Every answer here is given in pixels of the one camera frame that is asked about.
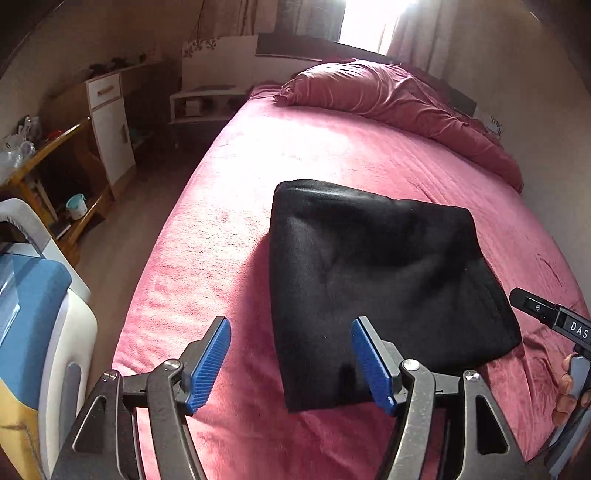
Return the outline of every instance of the folded black fabric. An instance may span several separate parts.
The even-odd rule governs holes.
[[[460,375],[521,342],[470,212],[316,180],[275,190],[269,281],[289,411],[371,400],[351,322],[433,372]]]

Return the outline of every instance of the finger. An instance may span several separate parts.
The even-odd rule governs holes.
[[[570,369],[570,359],[572,357],[574,357],[576,355],[576,353],[571,353],[567,358],[565,358],[564,360],[562,360],[562,370],[564,370],[565,372],[568,372]]]
[[[589,408],[591,404],[591,390],[581,397],[581,406]]]
[[[570,395],[559,395],[556,399],[556,410],[570,415],[577,406],[577,400]]]
[[[569,374],[563,375],[558,381],[558,391],[562,395],[568,395],[573,389],[573,377]]]
[[[561,427],[569,419],[569,416],[570,415],[568,413],[554,410],[552,412],[552,423],[555,427]]]

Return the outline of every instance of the screw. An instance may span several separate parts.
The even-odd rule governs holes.
[[[100,379],[103,382],[110,382],[111,380],[117,378],[117,375],[119,375],[119,372],[117,370],[107,370],[105,373],[102,374]]]
[[[478,382],[480,380],[480,373],[476,370],[466,370],[464,376],[469,382]]]
[[[179,362],[176,358],[169,358],[164,362],[165,370],[176,370],[180,366],[181,362]]]
[[[419,368],[421,368],[421,364],[412,358],[409,358],[402,362],[404,368],[406,368],[409,372],[416,372]]]

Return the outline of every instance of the window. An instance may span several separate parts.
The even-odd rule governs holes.
[[[346,0],[339,43],[386,55],[398,18],[414,0]]]

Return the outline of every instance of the blue gripper pad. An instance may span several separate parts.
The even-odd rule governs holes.
[[[191,415],[207,403],[217,374],[222,367],[222,362],[226,358],[226,353],[230,348],[231,340],[232,328],[228,319],[224,319],[213,335],[211,342],[209,342],[197,364],[197,368],[191,376],[191,393],[185,402]]]
[[[392,379],[359,320],[351,324],[351,342],[374,402],[393,416],[397,404],[392,397]]]

